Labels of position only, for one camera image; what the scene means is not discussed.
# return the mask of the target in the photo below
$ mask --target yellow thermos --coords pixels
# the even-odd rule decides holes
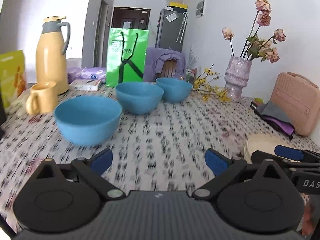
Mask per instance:
[[[36,75],[38,83],[54,81],[58,95],[69,89],[66,52],[70,40],[70,24],[61,22],[66,17],[44,19],[43,30],[36,51]],[[67,26],[67,41],[64,42],[61,27]]]

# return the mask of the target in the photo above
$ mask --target black ribbon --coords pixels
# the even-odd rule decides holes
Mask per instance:
[[[121,53],[121,65],[119,66],[119,80],[118,80],[118,83],[123,83],[123,75],[124,75],[124,65],[125,64],[129,64],[130,67],[133,69],[133,71],[140,77],[140,78],[143,78],[143,73],[140,71],[140,69],[138,69],[138,67],[132,62],[131,58],[134,54],[134,51],[136,49],[136,46],[137,46],[137,42],[138,42],[138,38],[139,38],[139,34],[136,33],[137,35],[137,38],[136,38],[136,41],[134,43],[134,47],[133,47],[133,50],[132,50],[132,54],[129,58],[127,59],[123,59],[123,52],[124,52],[124,33],[121,32],[121,35],[122,35],[122,53]]]

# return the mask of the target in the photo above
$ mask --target mug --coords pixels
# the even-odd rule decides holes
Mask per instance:
[[[30,96],[26,102],[28,114],[45,114],[52,112],[58,105],[57,83],[41,82],[30,88]]]

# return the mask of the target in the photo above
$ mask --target purple jacket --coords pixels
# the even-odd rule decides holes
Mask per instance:
[[[170,49],[147,48],[143,81],[154,82],[156,74],[162,72],[164,62],[171,59],[177,61],[176,73],[173,77],[179,79],[184,76],[186,68],[186,58],[182,53]]]

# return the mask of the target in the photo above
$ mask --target beige plate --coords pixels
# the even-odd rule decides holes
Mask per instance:
[[[245,160],[251,162],[251,155],[255,151],[262,151],[272,155],[275,155],[275,147],[278,145],[291,147],[284,141],[281,141],[279,138],[267,135],[267,134],[251,134],[248,138],[247,144],[244,146],[244,156]]]

